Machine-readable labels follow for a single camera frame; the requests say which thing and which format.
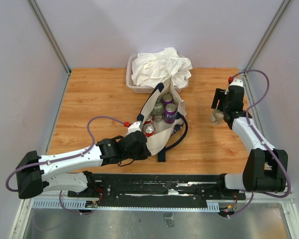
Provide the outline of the clear glass bottle green cap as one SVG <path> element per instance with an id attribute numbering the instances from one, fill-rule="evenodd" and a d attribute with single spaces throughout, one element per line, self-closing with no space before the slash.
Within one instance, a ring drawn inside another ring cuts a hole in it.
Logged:
<path id="1" fill-rule="evenodd" d="M 224 119 L 224 114 L 218 109 L 213 109 L 210 116 L 210 121 L 213 125 L 219 125 Z"/>

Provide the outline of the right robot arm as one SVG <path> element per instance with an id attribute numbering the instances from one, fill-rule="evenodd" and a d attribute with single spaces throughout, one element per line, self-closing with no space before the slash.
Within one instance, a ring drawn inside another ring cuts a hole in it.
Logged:
<path id="1" fill-rule="evenodd" d="M 244 88 L 230 85 L 226 90 L 216 89 L 211 105 L 249 152 L 243 173 L 222 174 L 222 183 L 216 186 L 216 194 L 221 199 L 228 199 L 234 190 L 240 190 L 284 198 L 291 191 L 287 174 L 288 154 L 285 150 L 276 149 L 264 138 L 249 111 L 243 109 L 243 99 Z"/>

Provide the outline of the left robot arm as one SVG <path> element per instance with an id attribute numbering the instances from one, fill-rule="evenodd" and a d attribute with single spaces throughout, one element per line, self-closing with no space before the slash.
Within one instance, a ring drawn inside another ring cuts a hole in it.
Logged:
<path id="1" fill-rule="evenodd" d="M 39 156 L 30 151 L 16 168 L 18 196 L 30 199 L 46 191 L 65 190 L 91 197 L 97 191 L 96 183 L 83 173 L 71 175 L 71 171 L 118 164 L 126 159 L 144 160 L 149 156 L 147 138 L 141 131 L 106 138 L 91 148 L 68 153 Z"/>

